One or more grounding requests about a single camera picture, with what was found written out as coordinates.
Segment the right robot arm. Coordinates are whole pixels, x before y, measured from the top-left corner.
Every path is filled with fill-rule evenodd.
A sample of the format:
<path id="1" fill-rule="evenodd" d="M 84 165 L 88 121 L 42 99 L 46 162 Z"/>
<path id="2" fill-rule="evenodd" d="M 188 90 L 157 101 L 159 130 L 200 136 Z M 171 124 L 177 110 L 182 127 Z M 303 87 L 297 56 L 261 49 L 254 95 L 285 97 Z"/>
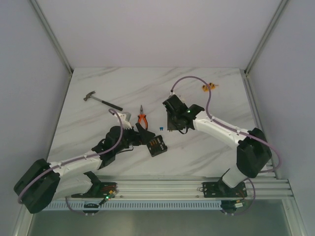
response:
<path id="1" fill-rule="evenodd" d="M 196 104 L 188 107 L 177 95 L 168 97 L 163 105 L 172 130 L 197 130 L 236 149 L 236 163 L 221 178 L 204 187 L 215 197 L 236 197 L 244 180 L 255 178 L 271 159 L 272 154 L 264 133 L 258 129 L 245 130 L 217 119 Z"/>

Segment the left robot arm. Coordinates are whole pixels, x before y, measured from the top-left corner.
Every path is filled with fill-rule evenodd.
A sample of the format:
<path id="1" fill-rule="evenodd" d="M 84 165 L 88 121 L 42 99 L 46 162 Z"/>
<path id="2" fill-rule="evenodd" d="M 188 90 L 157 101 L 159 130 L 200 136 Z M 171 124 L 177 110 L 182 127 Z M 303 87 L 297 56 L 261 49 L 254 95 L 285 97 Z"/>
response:
<path id="1" fill-rule="evenodd" d="M 135 128 L 113 126 L 104 139 L 81 156 L 59 162 L 38 159 L 13 188 L 18 202 L 36 214 L 59 198 L 76 194 L 94 198 L 101 190 L 94 172 L 111 164 L 124 149 L 146 145 L 154 136 L 138 123 Z"/>

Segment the black fuse box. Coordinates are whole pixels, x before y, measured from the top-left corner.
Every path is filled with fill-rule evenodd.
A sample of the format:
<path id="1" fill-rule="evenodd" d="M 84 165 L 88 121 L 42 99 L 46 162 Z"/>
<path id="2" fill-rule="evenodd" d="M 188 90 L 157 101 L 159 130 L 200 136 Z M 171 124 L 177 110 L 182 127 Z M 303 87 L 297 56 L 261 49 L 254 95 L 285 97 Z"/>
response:
<path id="1" fill-rule="evenodd" d="M 146 144 L 146 146 L 149 150 L 151 157 L 155 157 L 157 155 L 160 155 L 164 152 L 167 152 L 167 150 L 168 150 L 168 147 L 165 144 L 161 135 L 155 136 L 153 139 L 151 139 Z"/>

